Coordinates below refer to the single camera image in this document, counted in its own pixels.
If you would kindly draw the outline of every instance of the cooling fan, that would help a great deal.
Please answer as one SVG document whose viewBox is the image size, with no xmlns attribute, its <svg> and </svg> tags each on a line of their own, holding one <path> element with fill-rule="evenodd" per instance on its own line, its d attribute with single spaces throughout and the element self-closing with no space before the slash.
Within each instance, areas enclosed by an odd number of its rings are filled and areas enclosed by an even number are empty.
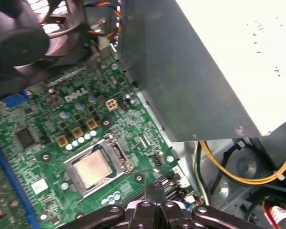
<svg viewBox="0 0 286 229">
<path fill-rule="evenodd" d="M 0 98 L 91 52 L 82 0 L 0 0 Z"/>
</svg>

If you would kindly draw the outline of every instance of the metal panel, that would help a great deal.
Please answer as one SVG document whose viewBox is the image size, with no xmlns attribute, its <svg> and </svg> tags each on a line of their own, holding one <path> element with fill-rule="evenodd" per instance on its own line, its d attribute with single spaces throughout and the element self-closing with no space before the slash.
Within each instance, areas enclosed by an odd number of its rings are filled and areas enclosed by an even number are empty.
<svg viewBox="0 0 286 229">
<path fill-rule="evenodd" d="M 282 5 L 124 1 L 120 56 L 172 141 L 262 136 L 286 121 Z"/>
<path fill-rule="evenodd" d="M 259 135 L 175 0 L 123 10 L 122 61 L 172 141 Z"/>
</svg>

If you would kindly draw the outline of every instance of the chip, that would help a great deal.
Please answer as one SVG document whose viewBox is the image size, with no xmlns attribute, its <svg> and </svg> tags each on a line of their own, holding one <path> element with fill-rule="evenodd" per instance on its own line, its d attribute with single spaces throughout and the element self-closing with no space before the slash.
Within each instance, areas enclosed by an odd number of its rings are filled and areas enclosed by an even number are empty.
<svg viewBox="0 0 286 229">
<path fill-rule="evenodd" d="M 76 120 L 80 120 L 81 119 L 81 116 L 79 114 L 76 114 L 74 117 L 75 117 Z"/>
<path fill-rule="evenodd" d="M 84 133 L 80 127 L 74 128 L 72 130 L 72 134 L 76 139 L 84 135 Z"/>
<path fill-rule="evenodd" d="M 86 189 L 91 188 L 112 173 L 101 150 L 82 157 L 73 165 Z"/>
<path fill-rule="evenodd" d="M 59 123 L 59 126 L 60 126 L 61 128 L 65 128 L 67 125 L 66 125 L 65 123 Z"/>
<path fill-rule="evenodd" d="M 26 108 L 26 109 L 24 109 L 24 112 L 26 115 L 30 115 L 33 113 L 33 110 L 32 110 L 32 108 Z"/>
<path fill-rule="evenodd" d="M 54 216 L 52 219 L 51 219 L 51 222 L 53 225 L 56 225 L 60 222 L 59 218 L 57 216 Z"/>
<path fill-rule="evenodd" d="M 33 131 L 29 127 L 18 131 L 15 136 L 24 150 L 32 148 L 38 142 L 33 134 Z"/>
<path fill-rule="evenodd" d="M 89 107 L 88 107 L 88 110 L 89 110 L 90 112 L 93 112 L 93 111 L 94 111 L 94 108 L 93 108 L 92 106 L 89 106 Z"/>
<path fill-rule="evenodd" d="M 64 161 L 68 179 L 73 181 L 74 191 L 86 198 L 110 184 L 133 166 L 113 134 L 88 146 Z"/>
<path fill-rule="evenodd" d="M 65 147 L 69 143 L 65 135 L 59 136 L 56 141 L 59 147 Z"/>
<path fill-rule="evenodd" d="M 98 127 L 98 125 L 97 125 L 97 123 L 96 123 L 96 121 L 95 121 L 94 118 L 89 119 L 89 120 L 86 122 L 86 124 L 87 124 L 87 126 L 88 126 L 88 128 L 89 128 L 90 130 L 94 130 L 95 128 Z"/>
</svg>

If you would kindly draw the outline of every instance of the wire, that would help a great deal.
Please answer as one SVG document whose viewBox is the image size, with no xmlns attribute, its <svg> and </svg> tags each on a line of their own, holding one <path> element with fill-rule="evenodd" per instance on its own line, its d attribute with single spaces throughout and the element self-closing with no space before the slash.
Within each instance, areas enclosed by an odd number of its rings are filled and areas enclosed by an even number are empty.
<svg viewBox="0 0 286 229">
<path fill-rule="evenodd" d="M 119 27 L 117 28 L 116 31 L 114 32 L 111 32 L 111 33 L 101 33 L 101 32 L 96 32 L 96 31 L 89 31 L 90 34 L 92 35 L 97 35 L 97 36 L 104 36 L 104 37 L 107 37 L 107 38 L 111 38 L 113 37 L 114 35 L 117 34 L 117 32 L 121 32 L 122 31 L 122 28 L 123 28 L 123 21 L 122 21 L 122 15 L 121 13 L 118 11 L 117 7 L 113 4 L 111 4 L 110 2 L 108 1 L 98 1 L 98 2 L 95 2 L 95 3 L 92 3 L 92 2 L 86 2 L 84 3 L 84 7 L 91 7 L 91 8 L 96 8 L 96 7 L 100 7 L 100 6 L 106 6 L 108 8 L 111 8 L 113 10 L 113 12 L 115 13 L 116 16 L 119 17 Z"/>
<path fill-rule="evenodd" d="M 267 218 L 267 221 L 270 223 L 270 225 L 274 228 L 274 229 L 281 229 L 281 227 L 279 225 L 277 225 L 277 223 L 275 222 L 275 220 L 273 219 L 272 215 L 270 214 L 270 207 L 271 204 L 267 203 L 266 205 L 266 201 L 263 201 L 262 203 L 262 209 L 263 212 L 265 214 L 265 217 Z"/>
<path fill-rule="evenodd" d="M 279 197 L 277 195 L 265 195 L 264 194 L 262 196 L 259 196 L 257 199 L 255 199 L 252 202 L 252 204 L 250 205 L 250 207 L 246 211 L 245 216 L 244 216 L 244 220 L 249 222 L 250 218 L 251 218 L 251 215 L 252 215 L 253 211 L 255 210 L 255 208 L 258 205 L 260 205 L 264 200 L 267 200 L 267 199 L 275 199 L 276 201 L 285 202 L 284 198 Z"/>
<path fill-rule="evenodd" d="M 194 149 L 194 160 L 193 160 L 193 167 L 195 172 L 195 177 L 198 182 L 199 189 L 201 191 L 202 196 L 204 197 L 204 203 L 206 205 L 210 205 L 210 194 L 208 193 L 207 186 L 204 182 L 204 179 L 201 175 L 200 171 L 200 157 L 201 157 L 201 149 L 199 149 L 199 142 L 195 142 L 195 149 Z"/>
<path fill-rule="evenodd" d="M 235 145 L 231 146 L 226 152 L 224 152 L 224 158 L 223 158 L 223 160 L 221 161 L 221 165 L 222 165 L 223 167 L 226 167 L 226 165 L 228 164 L 228 161 L 229 161 L 229 159 L 230 159 L 232 153 L 233 153 L 234 151 L 238 150 L 238 149 L 239 149 L 239 146 L 235 144 Z M 223 173 L 221 170 L 218 172 L 217 177 L 216 177 L 216 180 L 215 180 L 213 186 L 212 186 L 211 189 L 210 189 L 210 194 L 211 194 L 211 196 L 214 194 L 216 188 L 218 187 L 219 182 L 220 182 L 221 178 L 223 177 L 223 174 L 224 174 L 224 173 Z"/>
<path fill-rule="evenodd" d="M 243 177 L 236 176 L 232 173 L 230 173 L 228 170 L 226 170 L 223 166 L 220 165 L 220 163 L 215 159 L 213 156 L 212 152 L 210 151 L 209 147 L 207 146 L 205 141 L 200 141 L 200 144 L 205 151 L 206 155 L 211 159 L 211 161 L 228 177 L 230 177 L 233 180 L 236 180 L 238 182 L 247 184 L 247 185 L 264 185 L 266 183 L 272 182 L 276 180 L 277 178 L 284 179 L 282 177 L 283 173 L 286 171 L 286 160 L 282 164 L 282 166 L 277 170 L 273 171 L 274 173 L 270 176 L 264 177 L 264 178 L 259 178 L 259 179 L 247 179 Z"/>
<path fill-rule="evenodd" d="M 264 151 L 260 150 L 260 148 L 257 147 L 257 145 L 256 145 L 256 141 L 253 141 L 253 142 L 252 142 L 252 145 L 245 143 L 244 148 L 250 149 L 253 153 L 255 153 L 257 156 L 259 156 L 261 161 L 264 163 L 264 165 L 266 166 L 266 168 L 269 171 L 276 171 L 276 167 L 275 167 L 273 161 L 271 159 L 270 160 L 267 159 L 266 155 L 268 157 L 269 157 L 269 155 L 267 154 L 265 149 L 264 149 Z M 230 157 L 233 154 L 233 152 L 235 152 L 236 150 L 240 150 L 240 149 L 242 149 L 242 148 L 238 144 L 235 144 L 235 145 L 231 146 L 227 151 L 225 151 L 224 152 L 224 158 L 222 159 L 222 161 L 220 163 L 221 166 L 225 168 L 227 163 L 228 163 L 228 160 L 230 159 Z M 220 183 L 220 180 L 223 177 L 223 175 L 224 175 L 224 173 L 221 170 L 219 170 L 219 172 L 217 174 L 217 177 L 215 179 L 215 182 L 214 182 L 213 186 L 210 189 L 211 196 L 214 194 L 214 192 L 215 192 L 216 188 L 218 187 L 218 185 Z"/>
</svg>

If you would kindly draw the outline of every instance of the cable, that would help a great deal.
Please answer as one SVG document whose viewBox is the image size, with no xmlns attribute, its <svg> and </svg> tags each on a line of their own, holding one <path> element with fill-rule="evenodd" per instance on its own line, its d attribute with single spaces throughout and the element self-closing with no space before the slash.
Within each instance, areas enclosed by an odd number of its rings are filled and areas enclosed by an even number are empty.
<svg viewBox="0 0 286 229">
<path fill-rule="evenodd" d="M 266 168 L 269 170 L 269 171 L 275 171 L 276 168 L 274 167 L 274 165 L 272 164 L 273 161 L 270 159 L 270 162 L 268 160 L 265 159 L 265 152 L 262 152 L 261 150 L 259 150 L 259 148 L 257 148 L 256 146 L 254 145 L 250 145 L 250 144 L 247 144 L 245 143 L 245 146 L 243 148 L 248 148 L 250 149 L 253 153 L 255 153 L 257 156 L 260 157 L 260 160 L 265 164 Z M 227 151 L 224 152 L 224 158 L 222 159 L 221 161 L 221 166 L 222 167 L 226 167 L 231 155 L 233 154 L 233 152 L 235 152 L 236 150 L 240 150 L 242 149 L 242 147 L 240 147 L 238 144 L 235 144 L 233 146 L 231 146 Z M 221 180 L 221 178 L 223 177 L 224 173 L 219 170 L 218 174 L 217 174 L 217 177 L 216 177 L 216 180 L 213 184 L 213 186 L 211 187 L 210 189 L 210 194 L 211 196 L 214 194 L 217 186 L 219 185 L 219 182 Z"/>
<path fill-rule="evenodd" d="M 198 182 L 199 189 L 201 191 L 202 196 L 204 197 L 204 202 L 206 205 L 211 205 L 211 197 L 208 193 L 207 186 L 204 182 L 204 179 L 201 175 L 200 171 L 200 157 L 201 157 L 201 149 L 199 149 L 199 142 L 195 142 L 195 149 L 194 149 L 194 160 L 193 160 L 193 167 L 195 172 L 195 177 Z"/>
<path fill-rule="evenodd" d="M 116 31 L 108 33 L 108 34 L 101 33 L 101 32 L 96 32 L 96 31 L 89 31 L 89 33 L 93 34 L 93 35 L 97 35 L 97 36 L 104 36 L 104 37 L 107 37 L 107 38 L 111 38 L 114 35 L 116 35 L 117 32 L 121 32 L 122 31 L 122 28 L 123 28 L 122 15 L 118 11 L 117 7 L 114 6 L 113 4 L 111 4 L 108 1 L 98 1 L 98 2 L 95 2 L 95 3 L 92 3 L 92 2 L 84 3 L 84 7 L 96 8 L 96 7 L 100 7 L 100 6 L 106 6 L 106 7 L 111 8 L 113 10 L 115 15 L 119 17 L 119 27 L 117 28 Z"/>
<path fill-rule="evenodd" d="M 273 162 L 273 160 L 271 159 L 271 157 L 269 156 L 269 154 L 265 150 L 265 148 L 264 148 L 263 144 L 261 143 L 261 141 L 257 137 L 250 137 L 249 141 L 251 142 L 251 144 L 256 149 L 259 150 L 260 154 L 263 156 L 263 160 L 266 161 L 266 163 L 265 163 L 266 168 L 269 169 L 270 171 L 277 170 L 277 167 L 276 167 L 275 163 Z"/>
<path fill-rule="evenodd" d="M 235 145 L 231 146 L 226 152 L 224 152 L 224 158 L 223 158 L 223 160 L 221 161 L 221 165 L 222 165 L 223 167 L 226 167 L 226 165 L 227 165 L 227 163 L 228 163 L 228 161 L 229 161 L 229 159 L 230 159 L 232 153 L 233 153 L 234 151 L 238 150 L 239 148 L 240 148 L 240 146 L 237 145 L 237 144 L 235 144 Z M 211 189 L 210 189 L 210 194 L 211 194 L 211 196 L 214 194 L 214 192 L 215 192 L 217 186 L 219 185 L 219 182 L 220 182 L 221 178 L 223 177 L 223 174 L 224 174 L 224 173 L 223 173 L 221 170 L 218 172 L 217 177 L 216 177 L 216 180 L 215 180 L 213 186 L 212 186 Z"/>
<path fill-rule="evenodd" d="M 238 182 L 247 184 L 247 185 L 263 185 L 266 183 L 269 183 L 271 181 L 278 179 L 284 179 L 285 177 L 283 176 L 283 173 L 286 171 L 286 160 L 282 164 L 282 166 L 277 170 L 273 171 L 274 173 L 270 176 L 264 177 L 264 178 L 259 178 L 259 179 L 246 179 L 243 177 L 236 176 L 232 173 L 230 173 L 228 170 L 226 170 L 223 166 L 219 164 L 219 162 L 215 159 L 213 156 L 212 152 L 210 151 L 209 147 L 206 145 L 205 141 L 200 141 L 200 144 L 205 151 L 206 155 L 211 159 L 211 161 L 223 172 L 225 173 L 228 177 L 231 179 L 234 179 Z"/>
<path fill-rule="evenodd" d="M 271 204 L 267 203 L 267 205 L 266 205 L 266 201 L 264 200 L 262 203 L 262 209 L 263 209 L 263 212 L 265 214 L 265 217 L 267 218 L 267 221 L 270 223 L 270 225 L 274 229 L 281 229 L 281 227 L 279 225 L 277 225 L 277 223 L 273 219 L 272 215 L 270 214 L 270 211 L 269 211 L 270 207 L 271 207 Z"/>
</svg>

